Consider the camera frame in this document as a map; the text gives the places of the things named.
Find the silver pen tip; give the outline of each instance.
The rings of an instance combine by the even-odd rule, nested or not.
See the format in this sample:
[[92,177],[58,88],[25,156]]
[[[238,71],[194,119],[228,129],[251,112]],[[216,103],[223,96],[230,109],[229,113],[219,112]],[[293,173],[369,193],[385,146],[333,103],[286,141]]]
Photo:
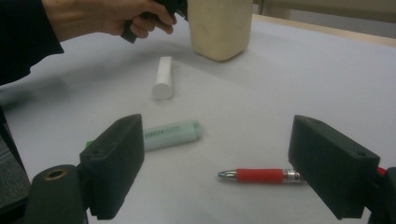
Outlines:
[[236,171],[223,171],[218,173],[218,177],[221,179],[236,181]]

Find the beige container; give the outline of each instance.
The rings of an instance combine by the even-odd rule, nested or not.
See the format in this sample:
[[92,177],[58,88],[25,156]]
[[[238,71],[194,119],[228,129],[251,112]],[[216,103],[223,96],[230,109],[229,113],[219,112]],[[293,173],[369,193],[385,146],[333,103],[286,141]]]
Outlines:
[[192,48],[225,61],[248,47],[253,0],[188,0]]

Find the red pen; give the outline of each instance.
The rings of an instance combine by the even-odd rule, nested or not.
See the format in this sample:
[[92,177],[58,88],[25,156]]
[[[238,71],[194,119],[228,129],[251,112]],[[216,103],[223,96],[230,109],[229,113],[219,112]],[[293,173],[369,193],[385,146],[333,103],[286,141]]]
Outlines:
[[218,173],[218,177],[245,183],[304,183],[299,173],[293,169],[236,169]]

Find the table surface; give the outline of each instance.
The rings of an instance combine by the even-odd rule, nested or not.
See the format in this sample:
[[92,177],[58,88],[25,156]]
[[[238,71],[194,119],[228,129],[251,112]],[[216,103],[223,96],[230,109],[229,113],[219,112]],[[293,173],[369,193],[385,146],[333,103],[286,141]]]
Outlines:
[[[198,119],[204,134],[146,153],[123,207],[107,223],[339,223],[308,185],[217,179],[217,172],[240,167],[290,168],[294,115],[328,123],[380,156],[382,167],[396,165],[391,40],[255,17],[248,48],[216,63],[192,51],[185,21],[175,28],[133,45],[103,34],[63,42],[65,54],[0,88],[31,179],[51,166],[77,165],[87,141],[131,114],[142,114],[145,128]],[[156,101],[151,88],[162,56],[173,57],[174,96]],[[343,223],[367,223],[369,214]]]

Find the mint green marker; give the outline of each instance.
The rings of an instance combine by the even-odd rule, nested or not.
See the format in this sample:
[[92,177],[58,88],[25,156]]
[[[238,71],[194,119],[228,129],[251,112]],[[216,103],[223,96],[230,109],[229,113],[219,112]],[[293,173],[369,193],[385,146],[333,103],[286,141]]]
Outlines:
[[193,142],[201,136],[202,127],[196,119],[187,119],[143,131],[146,151]]

